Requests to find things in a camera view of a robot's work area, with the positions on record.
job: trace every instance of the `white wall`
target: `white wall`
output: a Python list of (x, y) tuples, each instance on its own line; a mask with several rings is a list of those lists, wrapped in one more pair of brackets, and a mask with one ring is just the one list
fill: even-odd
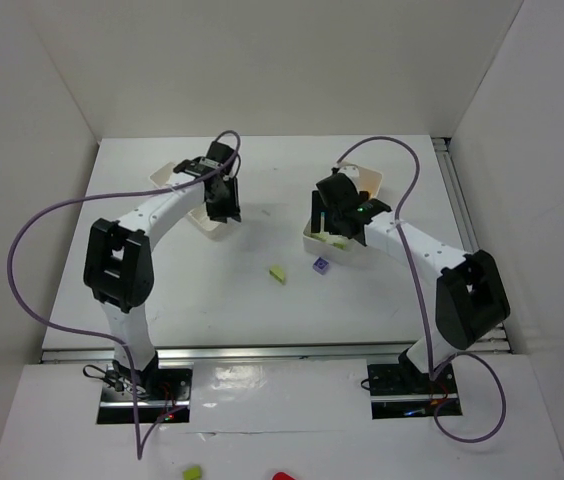
[(25, 0), (100, 137), (450, 135), (521, 0)]
[[(96, 143), (24, 12), (0, 0), (0, 436), (22, 365), (39, 355), (41, 329), (8, 290), (6, 255), (31, 214), (82, 193)], [(58, 213), (25, 240), (22, 290), (49, 313), (77, 210)]]
[(525, 1), (451, 147), (564, 452), (564, 1)]

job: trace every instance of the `purple cube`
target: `purple cube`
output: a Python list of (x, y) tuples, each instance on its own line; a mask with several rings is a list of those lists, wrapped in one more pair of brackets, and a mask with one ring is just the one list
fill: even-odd
[(329, 262), (324, 260), (322, 257), (318, 257), (318, 259), (313, 264), (313, 270), (318, 272), (320, 275), (324, 275), (329, 269), (329, 266)]

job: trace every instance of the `white table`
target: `white table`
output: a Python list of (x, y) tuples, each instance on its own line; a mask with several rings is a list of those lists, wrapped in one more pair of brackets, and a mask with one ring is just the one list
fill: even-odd
[[(141, 462), (131, 425), (95, 424), (101, 384), (85, 379), (81, 365), (27, 366), (0, 443), (0, 480), (178, 479), (192, 464), (202, 466), (204, 480), (270, 480), (279, 470), (298, 480), (564, 480), (528, 358), (484, 358), (508, 396), (508, 418), (484, 444), (453, 442), (431, 418), (371, 420), (362, 372), (351, 360), (305, 361), (303, 370), (298, 362), (286, 369), (273, 362), (241, 378), (263, 378), (269, 392), (283, 385), (287, 394), (271, 403), (257, 388), (263, 382), (245, 382), (235, 398), (215, 389), (213, 403), (224, 415), (208, 413), (213, 385), (194, 369), (191, 423), (160, 427)], [(459, 435), (484, 434), (499, 415), (493, 381), (477, 362), (458, 359), (454, 366), (464, 415), (442, 422)], [(278, 373), (269, 375), (271, 368)]]
[[(363, 136), (245, 137), (239, 175), (243, 222), (220, 241), (182, 220), (154, 251), (155, 287), (147, 302), (159, 347), (284, 345), (415, 341), (420, 314), (409, 272), (366, 249), (364, 268), (333, 265), (324, 276), (303, 250), (315, 183)], [(420, 156), (420, 182), (403, 218), (441, 241), (461, 247), (438, 162), (425, 135), (399, 137)], [(151, 188), (148, 176), (169, 161), (203, 155), (210, 138), (105, 139), (88, 194)], [(410, 155), (388, 142), (367, 144), (353, 163), (384, 174), (379, 198), (393, 207), (411, 181)], [(82, 283), (88, 231), (100, 217), (115, 219), (139, 199), (91, 202), (82, 208), (52, 320), (106, 331), (91, 291)], [(268, 268), (287, 273), (282, 286)], [(425, 289), (429, 311), (434, 291)], [(44, 348), (109, 347), (108, 342), (48, 330)]]

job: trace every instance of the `robotic arm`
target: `robotic arm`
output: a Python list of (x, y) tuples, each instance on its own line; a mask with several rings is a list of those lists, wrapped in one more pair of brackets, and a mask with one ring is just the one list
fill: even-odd
[[(203, 203), (211, 220), (241, 220), (237, 178), (228, 172), (185, 188), (175, 187), (228, 166), (236, 155), (232, 148), (215, 141), (206, 156), (185, 160), (175, 167), (167, 182), (173, 192), (150, 197), (119, 219), (99, 219), (91, 227), (84, 283), (102, 304), (111, 334), (129, 347), (140, 386), (147, 391), (153, 387), (158, 368), (145, 311), (154, 282), (151, 252), (182, 217)], [(129, 360), (117, 344), (113, 366), (119, 375), (130, 379)]]
[[(506, 319), (511, 310), (495, 260), (480, 250), (474, 254), (449, 247), (426, 233), (396, 220), (391, 207), (368, 192), (358, 192), (344, 173), (320, 181), (313, 192), (311, 231), (324, 230), (374, 247), (408, 266), (397, 231), (400, 223), (420, 278), (436, 287), (432, 331), (434, 368), (450, 355), (466, 350)], [(400, 362), (428, 373), (426, 339), (415, 343)]]

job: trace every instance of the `yellow-green block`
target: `yellow-green block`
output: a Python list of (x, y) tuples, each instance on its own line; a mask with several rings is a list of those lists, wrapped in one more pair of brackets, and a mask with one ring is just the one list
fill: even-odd
[(201, 480), (202, 479), (202, 469), (199, 466), (189, 468), (182, 472), (182, 478), (184, 480)]
[(282, 267), (279, 265), (273, 265), (269, 268), (269, 273), (282, 285), (286, 284), (286, 273), (284, 273), (284, 270), (282, 270)]

